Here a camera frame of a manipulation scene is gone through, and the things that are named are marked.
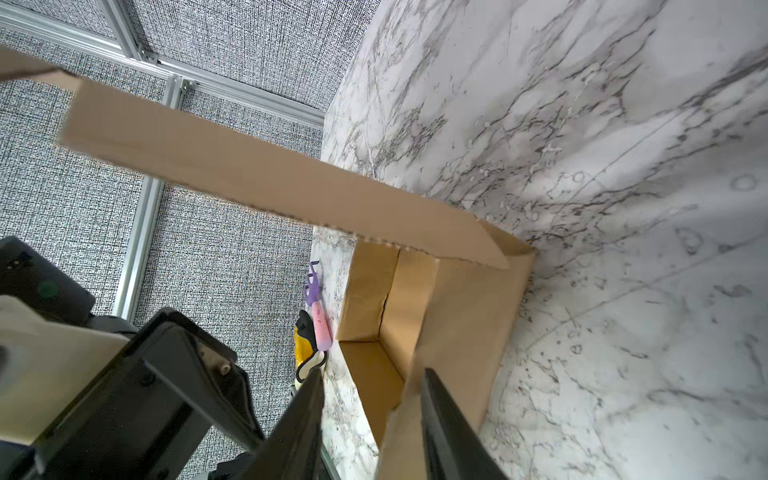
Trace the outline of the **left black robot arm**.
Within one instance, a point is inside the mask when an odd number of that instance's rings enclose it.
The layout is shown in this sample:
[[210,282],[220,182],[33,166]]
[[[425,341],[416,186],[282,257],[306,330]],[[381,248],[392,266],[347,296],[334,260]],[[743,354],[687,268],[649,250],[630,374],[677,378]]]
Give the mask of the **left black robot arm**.
[[265,439],[236,353],[181,312],[142,328],[20,239],[1,242],[1,475],[173,479],[218,429]]

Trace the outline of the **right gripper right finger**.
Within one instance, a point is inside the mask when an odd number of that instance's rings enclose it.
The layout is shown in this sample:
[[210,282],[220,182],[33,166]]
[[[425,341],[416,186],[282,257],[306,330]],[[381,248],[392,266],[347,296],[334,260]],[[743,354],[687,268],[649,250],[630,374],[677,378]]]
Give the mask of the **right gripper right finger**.
[[423,374],[421,416],[428,479],[506,479],[432,368]]

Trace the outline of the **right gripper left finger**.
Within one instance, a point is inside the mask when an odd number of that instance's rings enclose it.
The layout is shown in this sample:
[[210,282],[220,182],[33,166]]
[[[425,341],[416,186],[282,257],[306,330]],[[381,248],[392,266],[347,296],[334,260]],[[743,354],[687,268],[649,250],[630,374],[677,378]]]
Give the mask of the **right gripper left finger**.
[[321,465],[322,372],[298,390],[271,435],[253,452],[222,462],[209,479],[316,479]]

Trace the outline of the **brown cardboard box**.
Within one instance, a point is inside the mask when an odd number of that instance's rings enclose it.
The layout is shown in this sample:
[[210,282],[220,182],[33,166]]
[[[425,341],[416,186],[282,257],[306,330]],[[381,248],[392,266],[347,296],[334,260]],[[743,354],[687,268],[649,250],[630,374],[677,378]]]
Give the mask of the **brown cardboard box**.
[[479,429],[531,273],[530,245],[470,213],[15,50],[2,50],[1,77],[74,92],[60,133],[69,149],[357,237],[336,340],[379,447],[378,478],[427,475],[425,376],[438,375]]

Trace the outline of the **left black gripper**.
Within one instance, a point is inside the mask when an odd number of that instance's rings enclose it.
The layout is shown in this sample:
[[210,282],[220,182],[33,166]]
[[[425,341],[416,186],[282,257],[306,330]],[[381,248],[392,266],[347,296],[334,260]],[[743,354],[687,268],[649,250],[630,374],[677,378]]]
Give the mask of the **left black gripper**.
[[5,479],[173,479],[217,428],[248,451],[264,434],[236,353],[159,311],[29,446],[1,439]]

